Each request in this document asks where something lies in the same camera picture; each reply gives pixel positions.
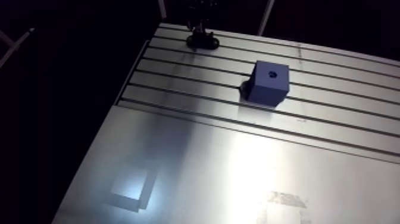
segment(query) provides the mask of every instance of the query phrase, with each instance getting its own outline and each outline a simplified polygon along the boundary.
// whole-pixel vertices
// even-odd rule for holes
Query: metal surface
[[[260,23],[260,27],[258,28],[257,35],[262,36],[264,33],[265,26],[267,25],[268,18],[270,17],[272,7],[274,6],[275,0],[268,0],[267,5],[265,6],[264,14],[262,15],[262,20]]]
[[[158,165],[138,212],[107,201],[133,159]],[[397,223],[398,189],[396,164],[114,106],[53,223]]]
[[[397,62],[161,26],[54,224],[400,222]],[[276,108],[240,98],[255,60],[291,68]]]

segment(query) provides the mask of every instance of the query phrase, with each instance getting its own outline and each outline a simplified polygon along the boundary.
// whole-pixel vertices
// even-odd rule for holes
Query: metal post
[[[158,0],[158,6],[160,8],[161,18],[167,18],[167,10],[165,10],[164,0]]]
[[[264,15],[262,16],[260,28],[258,28],[258,36],[262,36],[264,33],[265,25],[267,25],[268,18],[271,14],[272,6],[274,6],[275,0],[269,0],[265,6]]]

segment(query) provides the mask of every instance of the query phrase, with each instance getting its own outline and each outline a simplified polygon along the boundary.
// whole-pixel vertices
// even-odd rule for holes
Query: cube
[[[276,107],[289,92],[289,66],[257,61],[251,78],[242,85],[242,95],[249,101]]]

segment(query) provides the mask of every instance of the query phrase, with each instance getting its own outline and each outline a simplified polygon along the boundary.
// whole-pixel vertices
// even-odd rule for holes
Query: dark background
[[[185,2],[166,1],[165,21],[185,24]],[[210,26],[255,35],[265,5],[220,0]],[[264,36],[400,60],[397,9],[386,0],[276,0]],[[1,223],[51,222],[160,21],[157,0],[0,3],[0,29],[11,38],[36,28],[0,69]]]

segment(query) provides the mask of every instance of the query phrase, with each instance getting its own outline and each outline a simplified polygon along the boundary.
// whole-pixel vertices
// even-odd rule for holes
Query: blue cube
[[[249,102],[276,107],[289,92],[289,66],[257,61],[242,94]]]

